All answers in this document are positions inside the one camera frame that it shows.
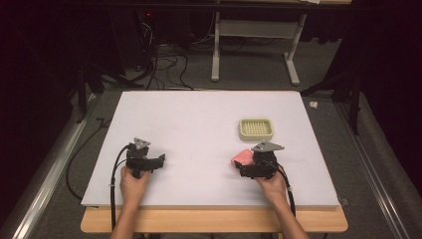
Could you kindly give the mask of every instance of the metal rail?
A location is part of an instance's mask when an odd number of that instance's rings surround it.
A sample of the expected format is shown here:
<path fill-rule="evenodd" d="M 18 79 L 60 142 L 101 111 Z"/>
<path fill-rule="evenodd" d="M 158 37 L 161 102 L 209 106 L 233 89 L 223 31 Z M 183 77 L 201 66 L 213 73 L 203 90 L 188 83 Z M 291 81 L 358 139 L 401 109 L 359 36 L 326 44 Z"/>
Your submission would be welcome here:
<path fill-rule="evenodd" d="M 32 230 L 38 223 L 41 215 L 44 212 L 44 209 L 47 207 L 47 204 L 50 201 L 50 198 L 53 195 L 53 192 L 56 189 L 57 183 L 62 175 L 63 170 L 68 164 L 68 160 L 71 157 L 72 151 L 85 127 L 87 124 L 87 118 L 93 111 L 95 105 L 97 104 L 99 98 L 95 98 L 94 94 L 91 95 L 89 100 L 89 111 L 87 117 L 81 123 L 75 123 L 70 129 L 70 135 L 67 138 L 67 144 L 60 149 L 59 155 L 56 158 L 52 168 L 46 176 L 43 184 L 40 187 L 37 195 L 35 196 L 31 206 L 29 207 L 27 213 L 25 214 L 22 222 L 17 228 L 13 239 L 25 239 L 29 238 Z"/>
<path fill-rule="evenodd" d="M 369 185 L 378 201 L 379 207 L 387 220 L 387 223 L 394 235 L 394 238 L 410 238 L 397 210 L 391 200 L 388 192 L 386 191 L 381 179 L 378 177 L 375 167 L 372 165 L 369 155 L 363 146 L 358 135 L 354 134 L 352 128 L 348 124 L 347 109 L 344 104 L 334 104 L 338 114 L 340 115 L 344 125 L 346 126 L 350 137 L 352 138 L 354 145 L 360 155 L 361 163 L 364 167 L 365 176 L 368 179 Z"/>
<path fill-rule="evenodd" d="M 355 7 L 349 4 L 326 3 L 326 4 L 308 4 L 298 1 L 297 3 L 251 3 L 251 2 L 221 2 L 221 3 L 166 3 L 166 2 L 124 2 L 124 1 L 65 1 L 65 6 L 78 8 L 144 8 L 149 10 L 182 10 L 182 11 L 213 11 L 213 12 L 280 12 L 286 11 L 290 13 L 310 13 L 310 12 L 337 12 L 337 13 L 353 13 L 353 14 L 375 14 L 383 13 L 387 9 L 386 6 L 374 7 Z"/>

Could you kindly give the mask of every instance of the wire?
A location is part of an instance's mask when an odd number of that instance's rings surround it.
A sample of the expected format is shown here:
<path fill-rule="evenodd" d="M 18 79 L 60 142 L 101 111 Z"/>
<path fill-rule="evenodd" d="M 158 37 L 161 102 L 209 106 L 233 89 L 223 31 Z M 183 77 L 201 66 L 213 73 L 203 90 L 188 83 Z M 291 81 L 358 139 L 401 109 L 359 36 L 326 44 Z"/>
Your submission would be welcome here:
<path fill-rule="evenodd" d="M 285 180 L 286 187 L 287 187 L 287 190 L 288 190 L 288 196 L 289 196 L 289 201 L 290 201 L 292 213 L 296 216 L 295 198 L 293 197 L 292 187 L 289 183 L 288 175 L 286 174 L 286 172 L 284 170 L 280 170 L 280 167 L 282 167 L 282 166 L 279 163 L 277 163 L 278 167 L 275 167 L 274 165 L 272 165 L 271 163 L 269 163 L 266 160 L 262 160 L 262 161 L 265 162 L 266 164 L 268 164 L 270 167 L 276 169 L 282 175 L 283 179 Z"/>
<path fill-rule="evenodd" d="M 111 174 L 111 180 L 110 180 L 110 185 L 109 185 L 109 203 L 111 206 L 111 229 L 114 229 L 115 227 L 115 196 L 114 196 L 114 190 L 115 190 L 115 171 L 117 170 L 118 166 L 121 164 L 118 163 L 118 160 L 120 159 L 121 154 L 128 149 L 130 146 L 130 144 L 124 146 L 121 151 L 118 153 L 117 158 L 115 159 L 115 163 L 114 163 L 114 167 L 112 169 L 112 174 Z"/>
<path fill-rule="evenodd" d="M 177 66 L 177 63 L 179 62 L 178 57 L 182 57 L 182 58 L 184 58 L 184 60 L 185 60 L 183 70 L 182 70 L 182 72 L 181 72 L 181 73 L 180 73 L 180 75 L 179 75 L 179 81 L 180 81 L 180 84 L 179 84 L 179 83 L 175 83 L 175 82 L 173 82 L 173 81 L 171 80 L 171 78 L 170 78 L 170 69 L 172 69 L 173 67 Z M 163 70 L 166 70 L 166 78 L 167 78 L 167 80 L 168 80 L 171 84 L 173 84 L 173 85 L 175 85 L 175 86 L 178 86 L 178 87 L 184 87 L 184 88 L 187 88 L 187 89 L 189 89 L 189 90 L 191 90 L 191 91 L 194 91 L 194 89 L 193 89 L 191 86 L 187 85 L 187 84 L 183 81 L 183 75 L 186 73 L 186 70 L 187 70 L 187 64 L 188 64 L 188 57 L 187 57 L 187 56 L 185 56 L 185 55 L 183 55 L 183 54 L 176 54 L 176 55 L 160 55 L 160 56 L 158 56 L 158 57 L 157 57 L 157 60 L 159 60 L 159 61 L 167 61 L 167 62 L 170 62 L 170 64 L 169 64 L 168 66 L 166 66 L 166 67 L 164 67 L 164 68 L 162 68 L 162 69 L 159 69 L 159 70 L 160 70 L 160 71 L 161 71 L 161 70 L 162 70 L 162 71 L 163 71 Z"/>
<path fill-rule="evenodd" d="M 204 37 L 204 38 L 202 38 L 201 40 L 197 41 L 197 42 L 191 43 L 191 45 L 196 45 L 196 44 L 199 44 L 199 43 L 203 43 L 203 42 L 209 41 L 210 39 L 213 39 L 213 38 L 214 38 L 214 37 L 210 37 L 210 38 L 208 38 L 208 37 L 209 37 L 209 35 L 211 34 L 212 29 L 213 29 L 213 26 L 214 26 L 214 20 L 215 20 L 215 13 L 213 13 L 213 15 L 212 15 L 212 19 L 211 19 L 210 27 L 208 28 L 208 32 L 207 32 L 207 34 L 205 35 L 205 37 Z"/>
<path fill-rule="evenodd" d="M 146 91 L 148 91 L 149 90 L 149 86 L 151 85 L 151 81 L 154 79 L 154 76 L 155 76 L 155 73 L 156 73 L 156 70 L 157 70 L 157 61 L 158 61 L 158 48 L 155 48 L 154 49 L 154 55 L 155 55 L 155 60 L 154 60 L 154 62 L 151 62 L 151 64 L 153 65 L 153 70 L 152 70 L 152 72 L 151 72 L 151 74 L 150 74 L 150 78 L 149 78 L 149 81 L 148 81 L 148 85 L 146 86 L 146 88 L 145 88 L 145 90 Z"/>
<path fill-rule="evenodd" d="M 269 39 L 270 41 L 268 41 L 266 43 L 259 43 L 259 42 L 252 41 L 253 39 L 256 39 L 256 38 L 247 38 L 247 39 L 245 39 L 245 42 L 248 43 L 248 44 L 254 44 L 254 45 L 259 45 L 259 46 L 269 46 L 269 45 L 275 44 L 277 42 L 280 42 L 282 40 L 281 38 L 270 38 Z"/>
<path fill-rule="evenodd" d="M 214 37 L 209 38 L 205 41 L 202 41 L 200 43 L 196 43 L 195 45 L 192 45 L 193 48 L 199 49 L 199 50 L 208 50 L 211 48 L 214 48 L 214 42 L 209 42 L 210 40 L 212 40 Z"/>
<path fill-rule="evenodd" d="M 149 34 L 149 43 L 148 43 L 148 47 L 150 47 L 151 46 L 151 44 L 152 44 L 152 29 L 151 29 L 151 27 L 149 27 L 149 25 L 148 24 L 146 24 L 146 23 L 142 23 L 141 24 L 142 26 L 145 26 L 146 28 L 148 28 L 149 29 L 149 32 L 150 32 L 150 34 Z M 144 38 L 146 38 L 146 35 L 147 35 L 147 33 L 148 33 L 148 31 L 146 30 L 145 31 L 145 33 L 143 34 L 143 37 Z"/>
<path fill-rule="evenodd" d="M 155 84 L 157 86 L 157 89 L 160 91 L 160 85 L 161 85 L 162 90 L 164 91 L 165 90 L 164 82 L 161 79 L 157 78 L 157 77 L 154 77 L 154 79 L 155 79 Z"/>
<path fill-rule="evenodd" d="M 100 126 L 99 128 L 93 132 L 88 138 L 87 140 L 85 140 L 85 142 L 77 149 L 77 151 L 75 152 L 75 154 L 71 157 L 71 159 L 69 160 L 69 163 L 67 165 L 67 169 L 66 169 L 66 185 L 69 189 L 69 191 L 80 200 L 80 203 L 83 199 L 83 197 L 81 195 L 79 195 L 77 192 L 75 192 L 75 190 L 72 188 L 70 179 L 69 179 L 69 174 L 70 174 L 70 170 L 71 170 L 71 166 L 72 163 L 74 162 L 76 156 L 78 155 L 78 153 L 82 150 L 82 148 L 84 148 L 85 145 L 87 145 L 87 143 L 103 128 L 109 127 L 109 123 L 111 122 L 112 119 L 109 119 L 108 121 L 105 122 L 105 119 L 102 118 L 97 118 L 97 120 L 100 120 Z"/>

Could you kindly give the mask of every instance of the white paper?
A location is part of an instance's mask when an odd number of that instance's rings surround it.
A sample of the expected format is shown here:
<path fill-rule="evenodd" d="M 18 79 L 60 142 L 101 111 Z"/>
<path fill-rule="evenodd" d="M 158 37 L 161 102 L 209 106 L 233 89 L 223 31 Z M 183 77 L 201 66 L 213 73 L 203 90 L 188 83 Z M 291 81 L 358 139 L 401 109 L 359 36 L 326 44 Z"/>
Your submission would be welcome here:
<path fill-rule="evenodd" d="M 165 153 L 150 177 L 142 205 L 267 205 L 258 183 L 241 177 L 230 159 L 257 142 L 239 139 L 243 118 L 272 121 L 271 142 L 288 174 L 298 206 L 338 205 L 314 131 L 297 92 L 123 93 L 99 155 L 83 205 L 109 205 L 117 154 L 134 137 L 151 142 L 148 158 Z M 115 198 L 121 205 L 119 169 Z"/>

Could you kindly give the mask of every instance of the cable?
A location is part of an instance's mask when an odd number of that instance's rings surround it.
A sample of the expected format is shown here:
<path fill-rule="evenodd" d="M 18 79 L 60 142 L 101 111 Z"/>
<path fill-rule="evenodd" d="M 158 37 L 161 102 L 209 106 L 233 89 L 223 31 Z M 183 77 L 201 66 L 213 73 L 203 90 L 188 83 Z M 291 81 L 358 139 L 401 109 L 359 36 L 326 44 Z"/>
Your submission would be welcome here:
<path fill-rule="evenodd" d="M 115 189 L 115 171 L 117 170 L 120 163 L 118 163 L 118 160 L 120 159 L 121 154 L 126 150 L 129 149 L 129 144 L 126 145 L 124 148 L 121 149 L 121 151 L 118 153 L 117 158 L 115 159 L 114 168 L 112 169 L 111 174 L 111 181 L 109 185 L 109 203 L 111 206 L 111 229 L 114 229 L 115 227 L 115 197 L 114 197 L 114 189 Z"/>
<path fill-rule="evenodd" d="M 180 84 L 178 84 L 178 83 L 174 83 L 173 81 L 171 81 L 171 78 L 170 78 L 170 76 L 169 76 L 169 72 L 170 72 L 170 69 L 172 68 L 172 67 L 175 67 L 176 65 L 177 65 L 177 63 L 178 63 L 178 58 L 177 57 L 182 57 L 182 58 L 184 58 L 185 59 L 185 63 L 184 63 L 184 68 L 183 68 L 183 71 L 180 73 L 180 75 L 179 75 L 179 81 L 180 81 Z M 159 58 L 159 60 L 160 61 L 168 61 L 168 62 L 170 62 L 171 64 L 169 65 L 169 66 L 167 66 L 167 67 L 165 67 L 165 68 L 163 68 L 163 69 L 160 69 L 160 70 L 166 70 L 166 77 L 167 77 L 167 80 L 171 83 L 171 84 L 173 84 L 173 85 L 175 85 L 175 86 L 179 86 L 179 87 L 184 87 L 184 88 L 187 88 L 187 89 L 189 89 L 189 90 L 191 90 L 191 91 L 194 91 L 194 89 L 192 88 L 192 87 L 190 87 L 189 85 L 187 85 L 186 83 L 184 83 L 184 81 L 183 81 L 183 75 L 186 73 L 186 70 L 187 70 L 187 64 L 188 64 L 188 57 L 186 57 L 185 55 L 182 55 L 182 54 L 177 54 L 177 55 L 161 55 L 161 56 L 159 56 L 158 57 Z"/>
<path fill-rule="evenodd" d="M 266 43 L 259 43 L 259 42 L 256 42 L 256 41 L 252 41 L 253 39 L 256 39 L 256 38 L 246 38 L 245 42 L 248 43 L 248 44 L 254 44 L 254 45 L 259 45 L 259 46 L 269 46 L 269 45 L 275 44 L 277 42 L 280 42 L 282 40 L 281 38 L 272 38 L 272 39 L 270 38 L 270 41 L 268 41 Z"/>
<path fill-rule="evenodd" d="M 151 85 L 151 81 L 152 81 L 152 79 L 154 78 L 154 75 L 155 75 L 155 73 L 156 73 L 156 69 L 157 69 L 157 61 L 158 61 L 158 48 L 155 48 L 154 49 L 154 55 L 155 55 L 155 60 L 154 60 L 154 62 L 152 63 L 151 62 L 151 64 L 153 65 L 153 70 L 152 70 L 152 72 L 150 73 L 150 79 L 149 79 L 149 81 L 148 81 L 148 85 L 146 86 L 146 88 L 145 88 L 145 90 L 146 91 L 148 91 L 149 90 L 149 86 Z"/>
<path fill-rule="evenodd" d="M 210 38 L 208 38 L 208 36 L 211 34 L 211 31 L 212 31 L 212 29 L 213 29 L 213 26 L 214 26 L 214 20 L 215 20 L 215 13 L 213 13 L 213 15 L 212 15 L 212 19 L 211 19 L 210 27 L 208 28 L 208 32 L 207 32 L 207 34 L 205 35 L 205 37 L 204 37 L 204 38 L 202 38 L 201 40 L 197 41 L 197 42 L 191 43 L 191 45 L 196 45 L 196 44 L 199 44 L 199 43 L 202 43 L 202 42 L 206 42 L 206 41 L 208 41 L 208 40 L 210 40 L 210 39 L 213 39 L 213 38 L 214 38 L 214 37 L 210 37 Z"/>
<path fill-rule="evenodd" d="M 155 46 L 154 46 L 155 41 L 154 41 L 154 34 L 152 31 L 152 28 L 146 23 L 140 22 L 141 19 L 136 11 L 133 11 L 133 21 L 135 23 L 136 35 L 137 35 L 137 40 L 139 42 L 139 47 L 143 51 L 143 55 L 144 55 L 143 57 L 151 58 L 152 57 L 151 55 L 155 51 Z M 113 82 L 107 79 L 103 79 L 104 82 L 112 86 L 123 84 L 132 88 L 143 88 L 143 85 L 139 85 L 136 82 L 145 79 L 147 76 L 153 76 L 153 74 L 155 73 L 155 66 L 150 59 L 148 60 L 148 62 L 145 61 L 145 65 L 146 67 L 142 74 L 129 80 L 120 74 L 109 72 L 106 69 L 101 69 L 95 64 L 91 64 L 91 66 L 94 67 L 96 70 L 100 71 L 101 73 L 105 73 L 106 75 L 112 77 L 116 81 L 116 82 Z"/>
<path fill-rule="evenodd" d="M 289 196 L 289 201 L 290 201 L 292 213 L 293 213 L 293 215 L 296 216 L 295 199 L 293 197 L 292 187 L 289 183 L 288 175 L 285 173 L 284 170 L 280 170 L 280 167 L 282 167 L 282 166 L 279 163 L 277 163 L 278 167 L 275 167 L 274 165 L 272 165 L 268 161 L 263 160 L 263 162 L 265 162 L 267 165 L 271 166 L 272 168 L 276 169 L 282 175 L 283 179 L 285 180 L 286 187 L 287 187 L 287 190 L 288 190 L 288 196 Z"/>
<path fill-rule="evenodd" d="M 222 51 L 222 52 L 227 52 L 227 53 L 233 53 L 233 52 L 237 52 L 237 51 L 239 51 L 239 50 L 241 50 L 244 46 L 245 46 L 245 43 L 246 43 L 246 41 L 245 41 L 245 38 L 242 38 L 242 37 L 226 37 L 226 38 L 222 38 L 222 40 L 223 39 L 225 39 L 226 41 L 228 41 L 228 40 L 234 40 L 234 39 L 239 39 L 241 42 L 240 42 L 240 45 L 236 48 L 236 49 L 234 49 L 234 50 L 226 50 L 226 49 L 224 49 L 223 47 L 222 47 L 222 45 L 220 44 L 220 50 Z"/>
<path fill-rule="evenodd" d="M 71 166 L 72 166 L 72 163 L 74 162 L 74 159 L 76 158 L 76 156 L 78 155 L 78 153 L 82 150 L 82 148 L 91 140 L 91 138 L 93 138 L 101 129 L 103 129 L 103 128 L 106 128 L 106 127 L 109 127 L 109 123 L 111 122 L 111 120 L 112 119 L 109 119 L 107 122 L 105 122 L 105 119 L 102 119 L 102 118 L 97 118 L 97 120 L 100 120 L 101 121 L 101 123 L 100 123 L 100 126 L 99 126 L 99 128 L 96 130 L 96 131 L 94 131 L 88 138 L 87 138 L 87 140 L 85 140 L 85 142 L 78 148 L 78 150 L 75 152 L 75 154 L 71 157 L 71 159 L 69 160 L 69 163 L 68 163 L 68 165 L 67 165 L 67 169 L 66 169 L 66 185 L 67 185 L 67 187 L 68 187 L 68 189 L 69 189 L 69 191 L 76 197 L 76 198 L 78 198 L 79 200 L 80 200 L 80 203 L 81 203 L 81 201 L 82 201 L 82 199 L 83 199 L 83 197 L 81 196 L 81 195 L 79 195 L 77 192 L 75 192 L 74 191 L 74 189 L 72 188 L 72 186 L 71 186 L 71 182 L 70 182 L 70 179 L 69 179 L 69 172 L 70 172 L 70 170 L 71 170 Z"/>

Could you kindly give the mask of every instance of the pink object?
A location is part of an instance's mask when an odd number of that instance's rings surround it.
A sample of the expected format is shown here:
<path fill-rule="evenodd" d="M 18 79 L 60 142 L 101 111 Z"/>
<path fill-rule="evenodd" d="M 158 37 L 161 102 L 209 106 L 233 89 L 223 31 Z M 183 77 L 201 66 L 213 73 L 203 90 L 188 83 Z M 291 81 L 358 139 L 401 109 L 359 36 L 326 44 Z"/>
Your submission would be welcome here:
<path fill-rule="evenodd" d="M 253 164 L 254 160 L 252 159 L 252 156 L 253 156 L 252 151 L 249 149 L 245 149 L 241 151 L 239 154 L 237 154 L 235 157 L 233 157 L 231 160 L 231 163 L 234 167 L 236 167 L 235 160 L 242 163 L 242 165 Z"/>

